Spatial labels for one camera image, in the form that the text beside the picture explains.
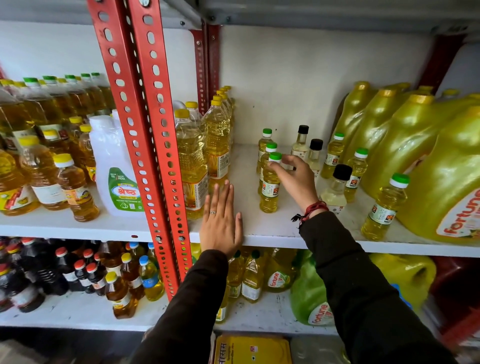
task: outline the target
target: black bottle cap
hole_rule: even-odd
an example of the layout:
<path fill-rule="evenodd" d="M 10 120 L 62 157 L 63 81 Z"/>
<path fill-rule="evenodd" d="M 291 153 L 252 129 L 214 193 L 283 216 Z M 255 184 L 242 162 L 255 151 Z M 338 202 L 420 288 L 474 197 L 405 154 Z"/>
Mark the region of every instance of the black bottle cap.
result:
<path fill-rule="evenodd" d="M 299 134 L 308 134 L 308 125 L 300 125 Z"/>
<path fill-rule="evenodd" d="M 322 150 L 323 146 L 324 146 L 324 141 L 322 139 L 312 139 L 310 141 L 311 150 Z"/>
<path fill-rule="evenodd" d="M 333 171 L 333 177 L 341 181 L 348 181 L 351 175 L 352 167 L 346 164 L 337 164 Z"/>

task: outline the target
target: perforated red metal post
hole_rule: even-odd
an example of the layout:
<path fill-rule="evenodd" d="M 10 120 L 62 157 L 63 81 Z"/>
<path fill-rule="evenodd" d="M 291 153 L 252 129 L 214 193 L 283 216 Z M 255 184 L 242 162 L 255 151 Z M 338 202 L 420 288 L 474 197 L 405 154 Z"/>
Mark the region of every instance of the perforated red metal post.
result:
<path fill-rule="evenodd" d="M 135 57 L 138 51 L 133 43 L 131 16 L 127 3 L 121 0 L 87 2 L 125 134 L 148 227 L 155 243 L 160 272 L 168 298 L 171 299 L 177 292 L 179 277 L 154 154 L 152 128 L 142 91 L 143 82 Z"/>
<path fill-rule="evenodd" d="M 144 75 L 156 153 L 170 216 L 175 254 L 183 280 L 192 266 L 187 214 L 177 149 L 167 56 L 158 0 L 129 0 L 138 58 Z"/>
<path fill-rule="evenodd" d="M 197 94 L 198 94 L 198 110 L 204 115 L 209 106 L 207 98 L 207 71 L 205 58 L 205 41 L 202 30 L 191 30 L 193 34 L 193 46 L 195 48 L 195 66 L 197 71 Z"/>

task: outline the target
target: bottle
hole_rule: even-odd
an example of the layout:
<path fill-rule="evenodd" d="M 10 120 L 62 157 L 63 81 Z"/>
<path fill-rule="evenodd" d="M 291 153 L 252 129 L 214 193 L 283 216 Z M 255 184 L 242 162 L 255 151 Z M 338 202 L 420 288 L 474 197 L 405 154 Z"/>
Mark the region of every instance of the bottle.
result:
<path fill-rule="evenodd" d="M 115 272 L 121 276 L 121 256 L 125 252 L 121 242 L 114 240 L 102 240 L 98 249 L 100 263 L 107 272 Z"/>
<path fill-rule="evenodd" d="M 337 164 L 333 176 L 327 181 L 328 186 L 320 192 L 319 199 L 327 204 L 328 210 L 335 215 L 340 215 L 347 205 L 345 198 L 345 183 L 350 179 L 352 167 L 345 164 Z"/>
<path fill-rule="evenodd" d="M 125 139 L 108 115 L 90 119 L 90 143 L 95 156 L 98 194 L 109 214 L 145 220 L 137 180 Z"/>
<path fill-rule="evenodd" d="M 148 259 L 156 266 L 157 269 L 159 269 L 158 265 L 158 260 L 155 255 L 155 246 L 153 245 L 152 242 L 148 243 L 148 253 L 147 253 Z"/>
<path fill-rule="evenodd" d="M 343 139 L 344 135 L 342 133 L 335 133 L 333 140 L 328 143 L 327 156 L 325 157 L 325 162 L 322 166 L 322 171 L 320 172 L 320 175 L 325 179 L 329 179 L 332 176 L 335 166 L 340 160 L 340 156 L 345 147 Z"/>
<path fill-rule="evenodd" d="M 21 137 L 19 142 L 23 149 L 20 166 L 28 173 L 30 185 L 40 203 L 51 211 L 68 208 L 65 194 L 57 183 L 59 169 L 50 150 L 40 144 L 36 135 Z"/>
<path fill-rule="evenodd" d="M 133 317 L 138 300 L 130 293 L 128 284 L 115 272 L 107 273 L 105 280 L 107 281 L 106 296 L 112 302 L 115 317 L 117 319 Z"/>
<path fill-rule="evenodd" d="M 220 304 L 220 308 L 218 309 L 218 312 L 216 313 L 215 317 L 215 322 L 217 323 L 222 323 L 225 321 L 225 318 L 227 317 L 227 306 L 228 306 L 228 294 L 230 290 L 228 289 L 228 286 L 225 287 L 225 292 L 223 293 L 223 299 L 222 303 Z"/>
<path fill-rule="evenodd" d="M 102 91 L 107 108 L 110 110 L 116 109 L 117 107 L 115 106 L 115 100 L 113 99 L 112 90 L 108 80 L 105 77 L 102 77 L 99 72 L 92 72 L 92 81 L 94 85 Z"/>
<path fill-rule="evenodd" d="M 7 216 L 26 214 L 40 206 L 15 159 L 0 150 L 0 212 Z"/>
<path fill-rule="evenodd" d="M 122 254 L 121 261 L 123 263 L 121 266 L 121 276 L 128 283 L 132 296 L 139 300 L 145 296 L 142 279 L 139 275 L 139 263 L 132 259 L 130 253 Z"/>
<path fill-rule="evenodd" d="M 245 263 L 245 273 L 241 285 L 241 294 L 251 303 L 260 298 L 264 284 L 265 256 L 259 250 L 252 250 L 252 253 Z"/>
<path fill-rule="evenodd" d="M 35 135 L 35 130 L 25 104 L 0 89 L 0 136 L 7 145 L 7 151 L 17 159 L 22 149 L 18 138 L 26 135 Z"/>
<path fill-rule="evenodd" d="M 69 253 L 67 248 L 58 248 L 55 251 L 57 256 L 57 270 L 65 277 L 68 286 L 72 292 L 82 292 L 83 285 L 78 280 L 75 274 L 74 264 L 78 257 L 75 254 Z"/>
<path fill-rule="evenodd" d="M 89 265 L 90 263 L 95 263 L 95 259 L 93 258 L 93 250 L 92 249 L 85 249 L 84 250 L 84 259 L 85 265 Z"/>
<path fill-rule="evenodd" d="M 442 95 L 438 98 L 438 101 L 452 100 L 460 95 L 460 90 L 456 88 L 446 88 L 442 91 Z"/>
<path fill-rule="evenodd" d="M 438 134 L 411 174 L 398 219 L 414 234 L 445 243 L 478 243 L 480 107 L 459 114 Z"/>
<path fill-rule="evenodd" d="M 55 270 L 55 261 L 52 252 L 35 238 L 22 238 L 22 262 L 28 272 L 35 275 L 45 294 L 63 296 L 68 292 L 68 283 L 65 278 Z"/>
<path fill-rule="evenodd" d="M 282 154 L 278 152 L 270 153 L 269 162 L 280 163 Z M 277 210 L 278 189 L 280 188 L 280 179 L 276 173 L 268 166 L 264 168 L 264 182 L 262 184 L 262 195 L 260 196 L 260 209 L 266 213 L 273 213 Z"/>
<path fill-rule="evenodd" d="M 439 130 L 447 122 L 432 113 L 433 100 L 431 95 L 411 95 L 393 114 L 363 175 L 362 187 L 369 196 L 376 198 L 393 173 L 409 174 L 430 154 Z"/>
<path fill-rule="evenodd" d="M 215 183 L 222 185 L 228 178 L 230 121 L 223 112 L 222 102 L 212 100 L 203 119 L 207 125 L 207 165 L 210 176 L 209 188 Z"/>
<path fill-rule="evenodd" d="M 369 258 L 414 312 L 421 312 L 435 279 L 435 263 L 424 255 L 369 254 Z"/>
<path fill-rule="evenodd" d="M 306 259 L 290 289 L 290 305 L 295 318 L 304 325 L 333 326 L 324 281 L 318 276 L 313 256 Z"/>
<path fill-rule="evenodd" d="M 7 264 L 0 264 L 0 288 L 20 312 L 32 312 L 45 300 L 27 278 Z"/>
<path fill-rule="evenodd" d="M 60 139 L 58 132 L 54 129 L 44 129 L 45 146 L 50 149 L 52 154 L 68 153 L 68 144 Z"/>
<path fill-rule="evenodd" d="M 208 192 L 208 168 L 201 144 L 203 135 L 187 109 L 175 110 L 175 131 L 187 218 L 201 218 Z"/>
<path fill-rule="evenodd" d="M 295 280 L 296 268 L 292 265 L 297 249 L 273 248 L 265 266 L 264 288 L 269 292 L 286 291 Z"/>
<path fill-rule="evenodd" d="M 82 151 L 84 157 L 84 165 L 88 173 L 88 177 L 92 182 L 96 182 L 96 162 L 93 154 L 92 144 L 90 143 L 90 132 L 92 127 L 90 125 L 80 125 L 80 135 L 78 146 Z"/>
<path fill-rule="evenodd" d="M 105 103 L 105 98 L 103 97 L 103 93 L 99 87 L 97 87 L 93 82 L 92 78 L 90 77 L 89 73 L 81 73 L 80 76 L 82 77 L 82 85 L 85 91 L 90 98 L 90 101 L 93 106 L 93 110 L 95 110 L 96 115 L 109 115 L 111 110 L 107 108 L 107 104 Z"/>
<path fill-rule="evenodd" d="M 245 272 L 245 258 L 240 250 L 228 261 L 227 291 L 228 297 L 236 299 L 240 296 L 241 282 Z"/>
<path fill-rule="evenodd" d="M 95 288 L 92 282 L 88 279 L 88 273 L 85 269 L 85 261 L 83 259 L 77 260 L 73 267 L 75 268 L 75 276 L 83 287 L 83 291 L 88 294 L 95 293 Z"/>
<path fill-rule="evenodd" d="M 96 219 L 100 211 L 87 188 L 84 172 L 73 165 L 70 154 L 56 154 L 53 161 L 59 168 L 57 181 L 65 193 L 73 218 L 78 222 Z"/>
<path fill-rule="evenodd" d="M 345 145 L 350 143 L 360 122 L 363 109 L 368 105 L 376 91 L 371 90 L 370 83 L 358 81 L 353 86 L 343 103 L 342 115 L 334 126 L 332 134 L 342 133 L 345 136 Z"/>
<path fill-rule="evenodd" d="M 88 122 L 88 118 L 95 115 L 90 97 L 73 74 L 66 74 L 65 80 L 67 83 L 64 85 L 70 99 L 72 99 L 73 108 L 77 115 L 84 119 L 84 122 Z"/>
<path fill-rule="evenodd" d="M 141 256 L 145 255 L 145 249 L 138 242 L 129 242 L 132 260 L 138 262 Z"/>
<path fill-rule="evenodd" d="M 45 80 L 45 90 L 53 97 L 55 105 L 61 110 L 66 118 L 70 118 L 76 115 L 76 111 L 73 108 L 72 99 L 68 96 L 67 90 L 61 87 L 57 83 L 55 76 L 43 76 Z"/>
<path fill-rule="evenodd" d="M 272 129 L 265 128 L 262 133 L 262 138 L 258 141 L 258 159 L 257 159 L 257 174 L 260 173 L 261 163 L 260 160 L 266 152 L 268 143 L 272 143 Z"/>
<path fill-rule="evenodd" d="M 87 265 L 87 274 L 88 280 L 92 283 L 95 293 L 98 296 L 105 296 L 105 286 L 107 281 L 105 281 L 105 276 L 102 272 L 98 270 L 97 263 L 90 263 Z"/>
<path fill-rule="evenodd" d="M 41 133 L 44 130 L 53 129 L 57 131 L 61 140 L 68 140 L 68 131 L 63 125 L 65 115 L 63 115 L 53 97 L 46 89 L 42 88 L 38 79 L 24 77 L 24 81 L 28 87 L 22 88 L 22 97 L 35 125 Z"/>
<path fill-rule="evenodd" d="M 347 199 L 347 203 L 355 200 L 355 192 L 360 185 L 360 179 L 368 167 L 367 157 L 368 149 L 358 148 L 353 158 L 350 158 L 347 162 L 347 166 L 352 167 L 352 175 L 345 184 L 345 198 Z"/>
<path fill-rule="evenodd" d="M 394 173 L 390 184 L 382 187 L 375 205 L 361 227 L 361 233 L 369 240 L 382 240 L 398 209 L 405 203 L 405 189 L 410 182 L 406 174 Z"/>
<path fill-rule="evenodd" d="M 264 185 L 264 168 L 268 163 L 268 159 L 270 158 L 270 153 L 276 152 L 277 144 L 275 142 L 267 143 L 265 152 L 260 158 L 260 180 L 258 183 L 258 195 L 262 195 L 262 187 Z"/>
<path fill-rule="evenodd" d="M 290 154 L 293 156 L 299 156 L 303 160 L 307 157 L 308 147 L 307 147 L 307 134 L 308 134 L 308 125 L 299 126 L 299 134 L 297 135 L 297 141 L 292 144 L 292 150 Z"/>
<path fill-rule="evenodd" d="M 145 288 L 145 296 L 149 301 L 156 301 L 163 296 L 165 288 L 162 279 L 155 267 L 146 255 L 140 257 L 140 277 Z"/>
<path fill-rule="evenodd" d="M 395 89 L 383 88 L 363 110 L 357 131 L 343 153 L 343 160 L 353 158 L 358 148 L 367 148 L 372 155 L 385 136 L 390 119 L 401 106 L 403 96 Z"/>
<path fill-rule="evenodd" d="M 310 151 L 305 160 L 315 176 L 315 186 L 317 185 L 318 176 L 320 176 L 320 168 L 322 167 L 320 163 L 320 151 L 323 146 L 324 141 L 322 139 L 312 139 L 310 141 Z"/>

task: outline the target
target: small oil bottle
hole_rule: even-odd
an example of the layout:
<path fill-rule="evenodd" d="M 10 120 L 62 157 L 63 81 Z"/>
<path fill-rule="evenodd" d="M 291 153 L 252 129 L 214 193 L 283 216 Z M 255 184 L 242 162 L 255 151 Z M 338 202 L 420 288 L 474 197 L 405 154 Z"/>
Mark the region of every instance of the small oil bottle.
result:
<path fill-rule="evenodd" d="M 84 171 L 73 165 L 70 154 L 56 154 L 53 161 L 59 168 L 57 181 L 70 204 L 73 218 L 79 222 L 96 219 L 100 211 L 87 188 Z"/>
<path fill-rule="evenodd" d="M 394 173 L 390 184 L 380 188 L 375 205 L 361 227 L 363 236 L 375 242 L 383 239 L 396 212 L 407 200 L 405 189 L 409 182 L 408 175 Z"/>
<path fill-rule="evenodd" d="M 19 138 L 23 150 L 20 165 L 27 171 L 35 195 L 40 203 L 51 211 L 68 208 L 65 194 L 57 183 L 58 168 L 53 163 L 51 152 L 40 144 L 36 135 Z"/>
<path fill-rule="evenodd" d="M 282 153 L 272 152 L 268 158 L 269 162 L 280 163 Z M 260 209 L 266 213 L 275 212 L 278 204 L 278 189 L 280 188 L 280 179 L 273 169 L 265 166 L 264 182 L 262 184 L 262 195 L 260 196 Z"/>
<path fill-rule="evenodd" d="M 291 155 L 299 156 L 300 158 L 305 160 L 308 152 L 307 134 L 308 134 L 308 125 L 300 125 L 297 141 L 292 145 L 292 151 L 290 152 Z"/>
<path fill-rule="evenodd" d="M 320 192 L 319 198 L 327 204 L 328 210 L 335 215 L 340 215 L 347 204 L 345 182 L 350 179 L 351 174 L 352 167 L 346 164 L 337 164 L 333 171 L 333 177 L 327 182 L 328 187 Z"/>
<path fill-rule="evenodd" d="M 40 206 L 15 159 L 0 149 L 0 212 L 7 216 L 26 214 Z"/>
<path fill-rule="evenodd" d="M 352 175 L 345 185 L 345 198 L 347 203 L 355 201 L 355 192 L 360 184 L 360 179 L 367 171 L 367 148 L 358 148 L 355 152 L 355 156 L 350 158 L 347 162 L 347 166 L 352 167 Z"/>
<path fill-rule="evenodd" d="M 320 175 L 320 168 L 322 167 L 320 163 L 320 151 L 324 146 L 324 141 L 322 139 L 312 139 L 310 141 L 310 151 L 308 152 L 308 156 L 306 162 L 310 166 L 310 169 L 315 176 L 315 186 L 317 185 L 318 176 Z"/>
<path fill-rule="evenodd" d="M 264 285 L 264 253 L 260 250 L 252 250 L 245 264 L 245 273 L 241 285 L 241 294 L 251 303 L 260 298 L 262 286 Z"/>
<path fill-rule="evenodd" d="M 215 322 L 221 323 L 225 321 L 225 318 L 227 317 L 227 306 L 228 306 L 228 293 L 229 293 L 228 286 L 225 287 L 225 293 L 223 294 L 223 299 L 222 303 L 220 304 L 220 308 L 218 309 L 218 312 L 216 313 L 216 318 Z"/>
<path fill-rule="evenodd" d="M 145 288 L 145 296 L 149 301 L 156 301 L 163 296 L 165 287 L 156 266 L 146 255 L 140 257 L 140 277 Z"/>
<path fill-rule="evenodd" d="M 265 148 L 265 153 L 262 155 L 262 158 L 260 159 L 260 180 L 258 183 L 258 194 L 262 194 L 262 186 L 264 184 L 264 168 L 268 163 L 268 159 L 270 158 L 270 153 L 276 152 L 277 145 L 275 142 L 270 142 L 267 143 L 267 146 Z"/>
<path fill-rule="evenodd" d="M 260 160 L 266 151 L 267 144 L 272 142 L 272 129 L 265 128 L 262 133 L 262 138 L 258 141 L 258 159 L 257 159 L 257 174 L 260 173 Z"/>
<path fill-rule="evenodd" d="M 45 137 L 45 146 L 50 149 L 53 154 L 69 153 L 68 144 L 60 139 L 60 135 L 55 129 L 43 130 Z"/>
<path fill-rule="evenodd" d="M 343 133 L 335 133 L 333 140 L 328 143 L 327 156 L 322 171 L 320 172 L 320 175 L 325 179 L 329 179 L 332 176 L 335 166 L 338 164 L 338 160 L 345 148 L 343 144 L 344 137 Z"/>
<path fill-rule="evenodd" d="M 78 146 L 84 154 L 84 164 L 88 172 L 88 176 L 90 177 L 90 180 L 92 182 L 95 182 L 96 162 L 93 155 L 93 149 L 92 144 L 90 143 L 89 134 L 92 131 L 92 126 L 87 124 L 80 125 L 80 131 L 82 132 L 82 135 L 80 136 L 80 139 L 78 141 Z"/>
<path fill-rule="evenodd" d="M 131 318 L 135 314 L 138 300 L 129 292 L 128 284 L 115 272 L 105 276 L 107 281 L 106 296 L 113 305 L 113 314 L 116 318 Z"/>
<path fill-rule="evenodd" d="M 121 256 L 121 276 L 128 283 L 130 293 L 137 300 L 145 296 L 142 279 L 139 275 L 138 262 L 132 260 L 130 253 L 123 253 Z"/>
<path fill-rule="evenodd" d="M 245 272 L 245 258 L 237 250 L 233 258 L 228 261 L 227 291 L 228 297 L 238 298 L 241 292 L 241 281 Z"/>

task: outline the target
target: white label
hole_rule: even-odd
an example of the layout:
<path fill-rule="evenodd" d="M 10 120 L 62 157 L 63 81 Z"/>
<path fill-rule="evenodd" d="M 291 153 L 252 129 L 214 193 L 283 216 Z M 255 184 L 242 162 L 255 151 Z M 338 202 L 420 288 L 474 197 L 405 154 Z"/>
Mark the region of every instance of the white label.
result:
<path fill-rule="evenodd" d="M 130 292 L 127 291 L 127 294 L 125 295 L 125 297 L 123 297 L 118 301 L 112 301 L 113 308 L 124 308 L 130 303 L 131 298 L 132 298 L 132 295 L 130 294 Z"/>
<path fill-rule="evenodd" d="M 316 186 L 316 185 L 317 185 L 317 181 L 318 181 L 318 176 L 320 176 L 320 170 L 312 170 L 312 172 L 313 172 L 313 176 L 314 176 L 314 178 L 315 178 L 315 180 L 314 180 L 315 182 L 314 182 L 314 183 L 315 183 L 315 186 Z"/>
<path fill-rule="evenodd" d="M 38 291 L 30 284 L 20 293 L 10 297 L 10 301 L 17 307 L 23 307 L 31 303 L 37 296 Z"/>
<path fill-rule="evenodd" d="M 115 272 L 117 274 L 117 277 L 121 277 L 121 265 L 113 268 L 106 267 L 106 269 L 108 273 Z"/>
<path fill-rule="evenodd" d="M 262 291 L 261 288 L 252 288 L 250 286 L 247 286 L 246 284 L 241 285 L 241 294 L 244 297 L 247 297 L 251 299 L 252 301 L 258 300 L 258 297 L 260 297 L 260 292 Z"/>
<path fill-rule="evenodd" d="M 56 204 L 57 202 L 65 201 L 65 193 L 61 189 L 59 184 L 53 184 L 51 186 L 35 187 L 32 186 L 33 192 L 35 192 L 38 200 L 45 204 Z"/>
<path fill-rule="evenodd" d="M 307 156 L 307 151 L 305 150 L 291 150 L 290 151 L 290 154 L 293 155 L 293 156 L 298 156 L 300 158 L 302 158 L 303 160 L 305 160 L 305 157 Z"/>
<path fill-rule="evenodd" d="M 216 313 L 215 321 L 223 321 L 225 320 L 225 316 L 227 315 L 227 308 L 220 308 Z"/>
<path fill-rule="evenodd" d="M 77 280 L 77 276 L 75 275 L 75 272 L 64 273 L 63 276 L 68 282 L 75 282 Z"/>
<path fill-rule="evenodd" d="M 339 158 L 340 156 L 336 154 L 327 153 L 327 157 L 325 158 L 325 164 L 328 166 L 336 166 Z"/>
<path fill-rule="evenodd" d="M 381 207 L 378 204 L 373 205 L 368 217 L 382 225 L 390 225 L 395 218 L 396 211 Z"/>
<path fill-rule="evenodd" d="M 412 173 L 412 171 L 419 166 L 419 164 L 421 162 L 423 162 L 426 158 L 428 157 L 428 154 L 424 154 L 423 156 L 421 156 L 420 158 L 418 158 L 415 162 L 413 162 L 412 164 L 410 164 L 410 166 L 405 170 L 405 172 L 403 172 L 403 174 L 410 174 Z"/>
<path fill-rule="evenodd" d="M 453 238 L 477 238 L 480 234 L 480 188 L 466 195 L 445 215 L 437 234 Z"/>
<path fill-rule="evenodd" d="M 278 189 L 280 188 L 279 183 L 262 183 L 262 195 L 265 197 L 277 197 Z"/>
<path fill-rule="evenodd" d="M 99 280 L 97 283 L 92 283 L 92 286 L 93 286 L 93 288 L 95 288 L 96 290 L 99 290 L 99 289 L 105 287 L 106 284 L 107 284 L 107 282 L 105 281 L 105 278 L 102 278 L 102 279 Z"/>
<path fill-rule="evenodd" d="M 135 278 L 134 280 L 128 282 L 130 288 L 135 289 L 142 285 L 142 279 L 140 277 Z"/>
<path fill-rule="evenodd" d="M 90 282 L 88 279 L 79 279 L 79 281 L 84 287 L 89 287 L 92 285 L 92 282 Z"/>
<path fill-rule="evenodd" d="M 275 272 L 268 279 L 268 286 L 272 288 L 282 288 L 282 287 L 285 287 L 288 280 L 289 280 L 288 276 L 280 272 Z"/>
<path fill-rule="evenodd" d="M 262 150 L 258 149 L 258 159 L 257 159 L 257 161 L 260 162 L 260 159 L 262 158 L 262 156 L 263 156 L 265 153 L 266 153 L 265 151 L 262 151 Z"/>
<path fill-rule="evenodd" d="M 187 195 L 184 195 L 185 208 L 191 211 L 200 210 L 205 204 L 205 197 L 208 192 L 208 173 L 206 173 L 198 183 L 184 182 L 183 185 L 184 191 L 193 191 L 195 193 L 194 201 L 188 201 Z"/>
<path fill-rule="evenodd" d="M 216 177 L 211 176 L 214 180 L 219 180 L 228 173 L 230 152 L 216 158 Z"/>
<path fill-rule="evenodd" d="M 340 212 L 342 212 L 345 206 L 327 205 L 327 207 L 328 211 L 333 212 L 335 215 L 340 215 Z"/>
<path fill-rule="evenodd" d="M 236 286 L 236 287 L 229 286 L 230 293 L 228 294 L 228 296 L 231 297 L 231 298 L 238 298 L 238 296 L 240 296 L 241 286 L 242 286 L 241 283 L 240 283 L 239 286 Z"/>
<path fill-rule="evenodd" d="M 319 304 L 308 316 L 308 323 L 314 326 L 330 326 L 335 322 L 330 305 L 327 302 Z"/>

